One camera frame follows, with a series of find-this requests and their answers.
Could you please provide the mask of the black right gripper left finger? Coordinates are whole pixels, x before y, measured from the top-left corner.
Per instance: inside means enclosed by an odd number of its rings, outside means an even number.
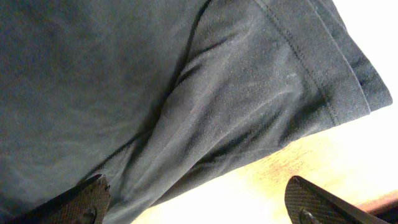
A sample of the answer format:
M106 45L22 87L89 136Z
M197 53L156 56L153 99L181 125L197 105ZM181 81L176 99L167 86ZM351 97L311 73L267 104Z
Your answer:
M9 223L102 224L109 210L109 189L106 176L97 174Z

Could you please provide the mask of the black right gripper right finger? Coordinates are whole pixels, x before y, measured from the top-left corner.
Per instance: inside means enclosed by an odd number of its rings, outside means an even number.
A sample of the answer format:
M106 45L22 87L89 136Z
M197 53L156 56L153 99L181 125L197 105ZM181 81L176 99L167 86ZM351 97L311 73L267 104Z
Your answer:
M387 224L297 175L286 185L284 202L294 224Z

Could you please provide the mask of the dark green t-shirt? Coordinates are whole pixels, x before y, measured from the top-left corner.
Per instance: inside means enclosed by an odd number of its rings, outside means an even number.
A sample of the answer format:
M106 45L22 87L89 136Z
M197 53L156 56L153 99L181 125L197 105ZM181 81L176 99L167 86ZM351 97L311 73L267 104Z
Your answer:
M2 1L1 222L103 174L131 223L391 103L332 1Z

